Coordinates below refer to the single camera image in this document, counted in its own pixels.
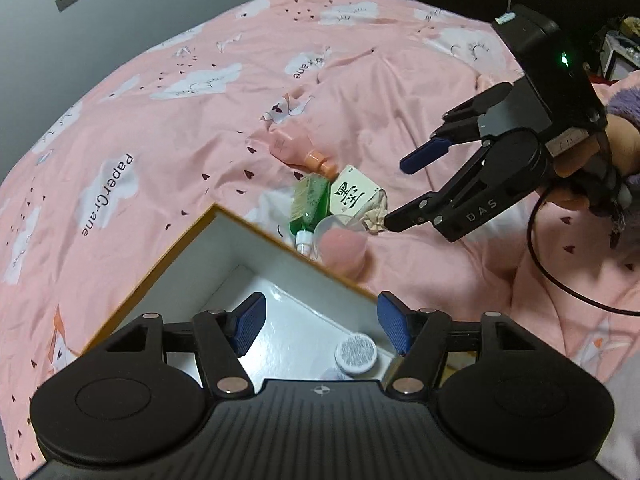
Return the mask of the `person right hand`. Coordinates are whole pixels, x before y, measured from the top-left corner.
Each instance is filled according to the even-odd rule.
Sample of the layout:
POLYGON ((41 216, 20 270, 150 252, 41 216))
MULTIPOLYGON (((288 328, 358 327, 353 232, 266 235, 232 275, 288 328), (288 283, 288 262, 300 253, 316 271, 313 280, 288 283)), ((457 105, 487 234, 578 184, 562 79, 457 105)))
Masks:
POLYGON ((586 140, 555 157, 553 168, 558 177, 569 178, 584 167, 594 169, 595 162, 603 168, 616 167, 622 177, 638 174, 638 128, 626 118, 608 114, 605 135, 605 140, 603 136, 588 136, 586 140))

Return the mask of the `purple fuzzy sleeve forearm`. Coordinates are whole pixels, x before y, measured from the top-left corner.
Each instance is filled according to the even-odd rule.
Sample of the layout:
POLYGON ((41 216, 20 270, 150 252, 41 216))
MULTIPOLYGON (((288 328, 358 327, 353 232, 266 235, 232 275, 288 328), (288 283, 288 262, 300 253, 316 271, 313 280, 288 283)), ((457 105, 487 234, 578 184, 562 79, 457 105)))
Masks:
POLYGON ((640 129, 640 75, 638 70, 612 84, 606 92, 608 114, 624 118, 640 129))

